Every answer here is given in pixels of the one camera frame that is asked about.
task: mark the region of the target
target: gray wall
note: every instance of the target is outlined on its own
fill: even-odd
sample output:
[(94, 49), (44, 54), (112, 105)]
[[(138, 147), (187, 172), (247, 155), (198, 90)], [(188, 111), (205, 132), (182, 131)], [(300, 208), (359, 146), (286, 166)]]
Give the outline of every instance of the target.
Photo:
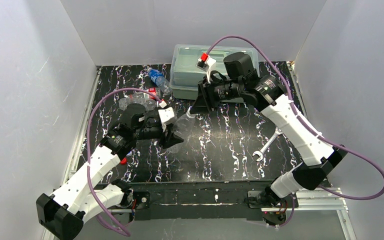
[(0, 0), (0, 240), (37, 240), (96, 67), (59, 0)]
[[(255, 41), (272, 61), (294, 60), (326, 0), (61, 0), (96, 65), (171, 63), (176, 44), (224, 35)], [(226, 40), (221, 46), (249, 46)]]
[[(384, 1), (328, 0), (296, 59), (313, 125), (384, 169)], [(379, 191), (380, 174), (352, 155), (329, 175), (348, 195)], [(359, 239), (384, 239), (384, 195), (346, 201)]]
[[(125, 216), (117, 217), (127, 223)], [(132, 222), (129, 240), (345, 240), (336, 211), (296, 211), (293, 219), (276, 230), (245, 219), (160, 219)], [(88, 221), (75, 240), (122, 239), (103, 228), (95, 218)]]

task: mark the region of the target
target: gray floor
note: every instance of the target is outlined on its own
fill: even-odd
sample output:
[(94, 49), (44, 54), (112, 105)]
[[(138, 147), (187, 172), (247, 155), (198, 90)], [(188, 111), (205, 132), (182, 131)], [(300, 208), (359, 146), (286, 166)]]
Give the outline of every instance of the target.
[[(344, 240), (336, 211), (295, 211), (281, 229), (244, 219), (159, 219), (132, 222), (129, 240)], [(123, 236), (88, 221), (75, 240), (112, 240)]]

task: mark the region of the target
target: robotic arm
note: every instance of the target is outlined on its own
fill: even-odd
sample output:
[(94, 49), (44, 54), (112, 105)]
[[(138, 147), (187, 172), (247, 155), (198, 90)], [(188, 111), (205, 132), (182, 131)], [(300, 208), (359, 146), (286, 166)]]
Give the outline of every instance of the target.
[[(91, 156), (92, 185), (95, 187), (118, 165), (136, 147), (137, 140), (159, 139), (159, 145), (164, 149), (183, 142), (172, 132), (176, 119), (171, 107), (146, 112), (140, 104), (128, 105), (120, 121), (109, 128)], [(102, 212), (88, 186), (87, 166), (85, 163), (49, 196), (43, 193), (36, 200), (40, 224), (61, 240), (74, 239), (85, 222)], [(96, 191), (96, 195), (106, 208), (118, 204), (129, 206), (133, 201), (133, 189), (119, 179)]]
[(275, 206), (281, 199), (300, 189), (314, 190), (338, 165), (346, 152), (320, 141), (318, 136), (305, 129), (291, 109), (285, 87), (272, 76), (258, 77), (249, 55), (236, 52), (225, 57), (223, 62), (228, 78), (213, 70), (215, 60), (205, 53), (198, 60), (197, 66), (206, 71), (206, 76), (198, 83), (198, 97), (190, 113), (208, 114), (219, 107), (220, 101), (243, 98), (246, 104), (254, 106), (279, 127), (299, 151), (303, 162), (267, 186), (257, 197), (257, 203)]

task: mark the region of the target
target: translucent storage bin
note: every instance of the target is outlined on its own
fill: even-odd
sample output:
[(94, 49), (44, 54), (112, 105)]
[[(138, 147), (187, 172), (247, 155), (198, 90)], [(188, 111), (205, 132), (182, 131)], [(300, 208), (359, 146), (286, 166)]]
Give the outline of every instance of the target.
[[(174, 48), (173, 61), (170, 70), (170, 87), (177, 99), (195, 100), (198, 95), (198, 82), (202, 81), (205, 72), (197, 68), (197, 61), (210, 46), (182, 45)], [(258, 53), (254, 48), (216, 46), (209, 53), (216, 60), (215, 70), (227, 76), (223, 59), (236, 52), (244, 52), (251, 56), (254, 68), (259, 69)], [(242, 98), (235, 98), (226, 102), (242, 103)]]

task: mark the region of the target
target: bottle with red label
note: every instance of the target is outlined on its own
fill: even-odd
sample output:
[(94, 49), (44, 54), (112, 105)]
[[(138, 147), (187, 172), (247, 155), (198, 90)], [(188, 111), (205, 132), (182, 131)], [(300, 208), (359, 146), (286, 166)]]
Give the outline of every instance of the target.
[[(156, 87), (151, 87), (150, 89), (147, 89), (148, 92), (157, 95), (158, 97), (159, 92)], [(145, 106), (147, 111), (153, 110), (157, 106), (157, 101), (155, 101), (155, 98), (150, 96), (148, 93), (144, 92), (136, 92), (132, 95), (128, 95), (127, 97), (121, 98), (118, 101), (118, 105), (120, 106), (121, 110), (126, 110), (127, 106), (129, 104), (141, 104)]]

